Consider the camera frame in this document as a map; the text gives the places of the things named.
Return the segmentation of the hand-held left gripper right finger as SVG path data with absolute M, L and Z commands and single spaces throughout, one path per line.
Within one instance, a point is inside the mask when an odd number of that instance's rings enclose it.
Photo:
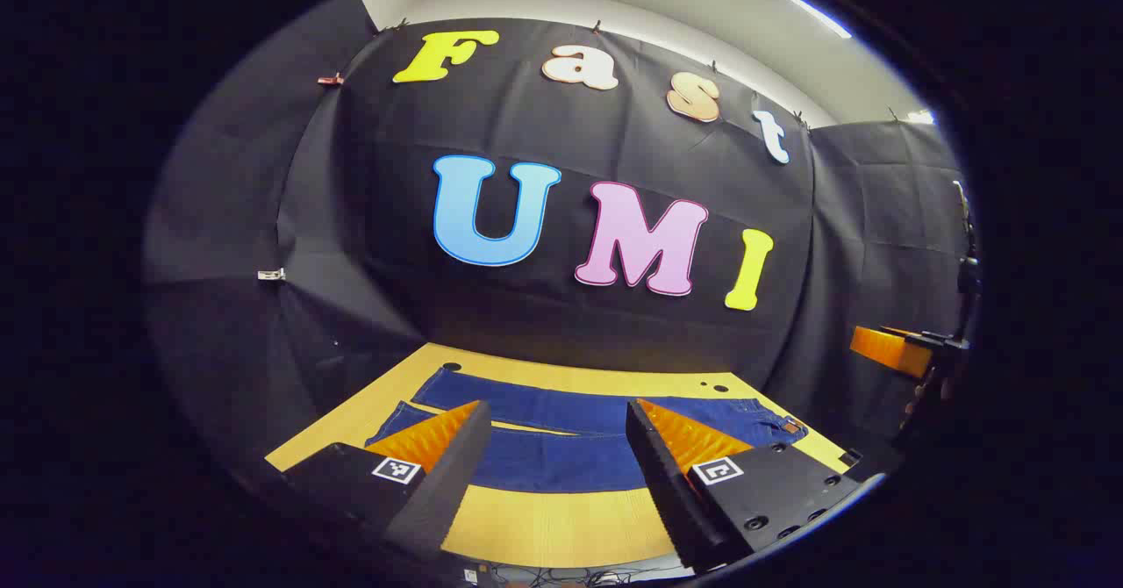
M 883 483 L 857 481 L 782 441 L 747 443 L 649 399 L 628 404 L 626 438 L 681 563 L 696 573 L 763 563 Z

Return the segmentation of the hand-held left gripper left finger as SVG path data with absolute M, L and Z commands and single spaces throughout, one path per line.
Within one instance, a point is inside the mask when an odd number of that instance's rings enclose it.
M 354 555 L 436 557 L 490 437 L 490 405 L 474 399 L 367 447 L 334 441 L 280 481 L 310 527 Z

